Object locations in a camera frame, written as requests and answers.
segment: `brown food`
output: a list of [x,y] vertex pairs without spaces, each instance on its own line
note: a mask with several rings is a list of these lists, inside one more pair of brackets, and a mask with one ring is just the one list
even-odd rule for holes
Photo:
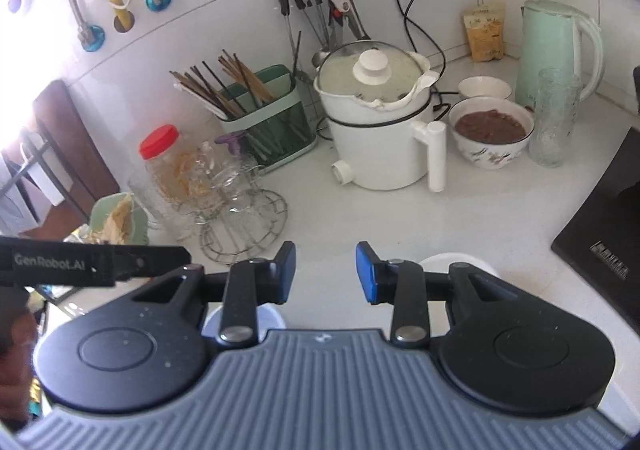
[[490,144],[516,143],[527,135],[518,120],[496,109],[465,114],[455,129],[465,138]]

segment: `green electric kettle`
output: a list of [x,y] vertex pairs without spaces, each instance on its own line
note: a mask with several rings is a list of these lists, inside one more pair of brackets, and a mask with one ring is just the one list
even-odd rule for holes
[[580,93],[580,100],[591,96],[604,76],[604,52],[598,24],[586,13],[552,0],[528,0],[522,8],[522,55],[518,66],[516,103],[535,107],[538,73],[553,67],[582,75],[582,34],[593,42],[591,80]]

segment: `lid knob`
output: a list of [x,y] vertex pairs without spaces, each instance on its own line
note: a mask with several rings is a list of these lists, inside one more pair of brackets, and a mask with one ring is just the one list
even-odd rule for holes
[[369,49],[360,54],[353,66],[353,76],[367,85],[386,84],[391,79],[389,58],[379,49]]

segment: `ribbed gray cover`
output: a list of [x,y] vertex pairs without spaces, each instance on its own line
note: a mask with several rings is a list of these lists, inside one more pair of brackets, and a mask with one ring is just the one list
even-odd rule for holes
[[613,450],[625,441],[596,410],[493,413],[453,390],[428,354],[373,330],[271,331],[260,346],[223,353],[171,404],[125,417],[58,408],[18,436],[29,450]]

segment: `food package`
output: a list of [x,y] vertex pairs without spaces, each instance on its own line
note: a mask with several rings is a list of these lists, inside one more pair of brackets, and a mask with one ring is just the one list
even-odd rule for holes
[[504,2],[488,2],[465,11],[463,20],[474,62],[500,60],[504,56],[504,17]]

